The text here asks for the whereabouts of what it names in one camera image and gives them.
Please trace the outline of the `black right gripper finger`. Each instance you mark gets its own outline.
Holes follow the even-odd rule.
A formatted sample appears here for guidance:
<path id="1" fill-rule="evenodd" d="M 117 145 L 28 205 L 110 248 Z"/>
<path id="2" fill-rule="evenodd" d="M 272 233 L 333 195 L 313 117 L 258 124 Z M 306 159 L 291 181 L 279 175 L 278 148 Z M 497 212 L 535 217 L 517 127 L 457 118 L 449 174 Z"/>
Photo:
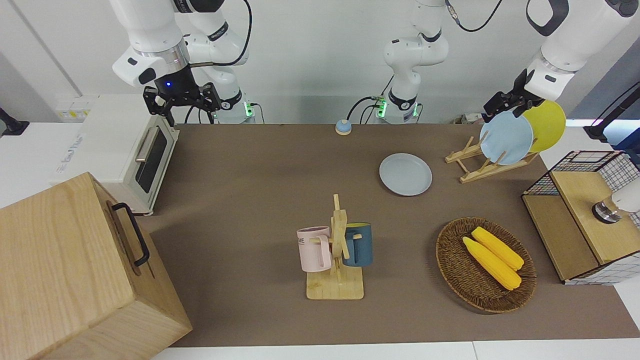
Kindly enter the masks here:
<path id="1" fill-rule="evenodd" d="M 199 86 L 198 91 L 198 109 L 199 111 L 206 112 L 209 123 L 213 125 L 215 123 L 216 112 L 222 108 L 221 98 L 212 82 Z"/>
<path id="2" fill-rule="evenodd" d="M 175 119 L 172 114 L 172 108 L 175 105 L 175 99 L 173 97 L 166 97 L 161 94 L 157 88 L 145 86 L 142 91 L 142 98 L 144 99 L 149 114 L 152 116 L 162 116 L 166 119 L 170 127 L 175 126 Z"/>

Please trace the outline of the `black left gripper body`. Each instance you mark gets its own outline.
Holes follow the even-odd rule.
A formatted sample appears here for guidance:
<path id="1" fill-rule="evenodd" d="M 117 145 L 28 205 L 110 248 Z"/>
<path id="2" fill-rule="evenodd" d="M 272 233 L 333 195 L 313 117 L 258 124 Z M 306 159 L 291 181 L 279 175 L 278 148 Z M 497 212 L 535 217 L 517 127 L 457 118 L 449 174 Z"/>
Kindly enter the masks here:
<path id="1" fill-rule="evenodd" d="M 514 80 L 513 88 L 509 92 L 512 98 L 529 98 L 533 100 L 533 106 L 537 107 L 541 105 L 545 100 L 541 96 L 537 96 L 525 89 L 525 85 L 530 80 L 531 75 L 528 73 L 528 69 L 523 69 L 518 77 Z"/>

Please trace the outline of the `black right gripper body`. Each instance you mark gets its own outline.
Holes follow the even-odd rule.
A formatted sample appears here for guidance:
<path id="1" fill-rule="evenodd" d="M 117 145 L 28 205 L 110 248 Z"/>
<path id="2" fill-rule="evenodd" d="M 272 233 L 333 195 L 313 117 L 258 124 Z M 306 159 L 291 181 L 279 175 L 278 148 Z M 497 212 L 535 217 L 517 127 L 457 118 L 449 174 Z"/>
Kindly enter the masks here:
<path id="1" fill-rule="evenodd" d="M 192 69 L 188 64 L 185 68 L 167 74 L 156 80 L 155 98 L 163 101 L 174 100 L 174 103 L 193 103 L 201 98 L 201 91 L 195 82 Z"/>

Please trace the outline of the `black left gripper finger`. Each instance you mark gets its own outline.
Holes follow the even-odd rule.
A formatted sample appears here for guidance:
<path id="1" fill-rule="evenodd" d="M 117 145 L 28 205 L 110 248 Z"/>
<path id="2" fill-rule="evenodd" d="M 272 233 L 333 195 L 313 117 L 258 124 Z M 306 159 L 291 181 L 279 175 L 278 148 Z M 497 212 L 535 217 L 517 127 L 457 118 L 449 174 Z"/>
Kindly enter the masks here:
<path id="1" fill-rule="evenodd" d="M 514 117 L 521 116 L 525 111 L 533 106 L 533 100 L 526 97 L 510 97 L 507 100 L 507 111 L 512 112 Z"/>
<path id="2" fill-rule="evenodd" d="M 482 118 L 485 123 L 489 123 L 494 116 L 508 111 L 511 108 L 511 94 L 502 91 L 496 92 L 491 98 L 483 105 Z"/>

